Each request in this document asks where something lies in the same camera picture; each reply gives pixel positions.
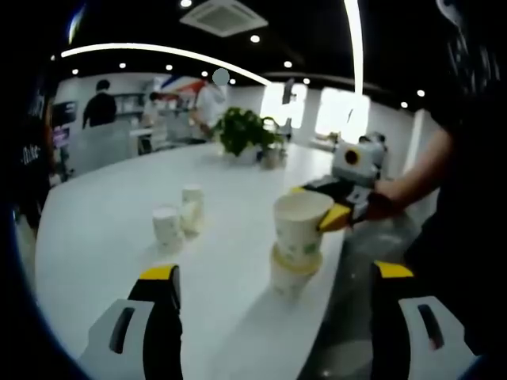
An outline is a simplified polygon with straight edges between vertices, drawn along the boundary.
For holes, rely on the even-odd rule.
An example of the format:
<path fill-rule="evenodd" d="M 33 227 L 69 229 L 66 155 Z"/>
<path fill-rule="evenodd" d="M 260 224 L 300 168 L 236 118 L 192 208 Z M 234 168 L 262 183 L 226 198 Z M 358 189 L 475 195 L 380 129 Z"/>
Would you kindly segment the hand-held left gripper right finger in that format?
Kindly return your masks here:
<path fill-rule="evenodd" d="M 461 322 L 407 267 L 372 264 L 372 379 L 460 379 L 477 356 Z"/>

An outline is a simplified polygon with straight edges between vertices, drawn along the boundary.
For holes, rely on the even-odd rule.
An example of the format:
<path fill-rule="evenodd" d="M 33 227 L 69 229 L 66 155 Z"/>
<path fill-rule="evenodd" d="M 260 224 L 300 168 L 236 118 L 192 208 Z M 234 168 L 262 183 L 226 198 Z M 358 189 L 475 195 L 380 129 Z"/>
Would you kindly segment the person's right hand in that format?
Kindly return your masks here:
<path fill-rule="evenodd" d="M 397 180 L 378 180 L 368 196 L 367 220 L 392 218 L 407 207 L 403 186 Z"/>

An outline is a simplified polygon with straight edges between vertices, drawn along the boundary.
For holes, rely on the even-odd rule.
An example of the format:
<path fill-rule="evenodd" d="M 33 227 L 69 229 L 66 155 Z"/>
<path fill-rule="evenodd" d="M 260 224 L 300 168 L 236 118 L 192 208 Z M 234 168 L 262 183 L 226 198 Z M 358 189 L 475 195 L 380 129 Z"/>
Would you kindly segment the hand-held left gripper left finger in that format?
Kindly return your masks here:
<path fill-rule="evenodd" d="M 182 379 L 180 271 L 150 268 L 94 322 L 78 359 L 90 379 Z"/>

